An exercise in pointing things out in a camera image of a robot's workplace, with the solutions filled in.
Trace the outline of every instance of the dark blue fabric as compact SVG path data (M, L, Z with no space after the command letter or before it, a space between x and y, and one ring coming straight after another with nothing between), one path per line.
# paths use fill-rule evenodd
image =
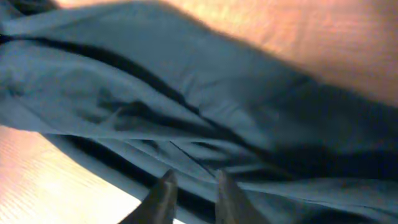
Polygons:
M14 40L0 46L0 123L44 134L139 199L175 170L183 222L214 222L224 169L272 223L398 223L394 108L159 4L1 28Z

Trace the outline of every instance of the wooden surface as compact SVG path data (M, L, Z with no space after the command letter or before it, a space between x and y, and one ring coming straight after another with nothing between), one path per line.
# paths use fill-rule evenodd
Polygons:
M165 1L324 82L398 106L396 0ZM1 224L117 223L138 203L39 134L0 128Z

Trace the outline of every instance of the wooden floor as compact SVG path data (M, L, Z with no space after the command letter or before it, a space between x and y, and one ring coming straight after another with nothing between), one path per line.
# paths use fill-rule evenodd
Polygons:
M396 0L165 1L324 82L398 106ZM0 127L1 224L117 223L138 204L39 134Z

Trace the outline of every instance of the brown surface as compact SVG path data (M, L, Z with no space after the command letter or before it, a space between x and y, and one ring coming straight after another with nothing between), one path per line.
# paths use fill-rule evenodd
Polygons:
M166 1L315 77L398 105L398 1ZM117 223L139 203L40 135L7 128L0 128L0 181L1 224Z

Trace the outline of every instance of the clothing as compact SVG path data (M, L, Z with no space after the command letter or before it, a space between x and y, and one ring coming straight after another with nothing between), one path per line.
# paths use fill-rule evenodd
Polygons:
M173 169L185 223L214 222L219 169L271 223L398 223L397 109L154 3L21 16L1 32L0 123L139 199Z

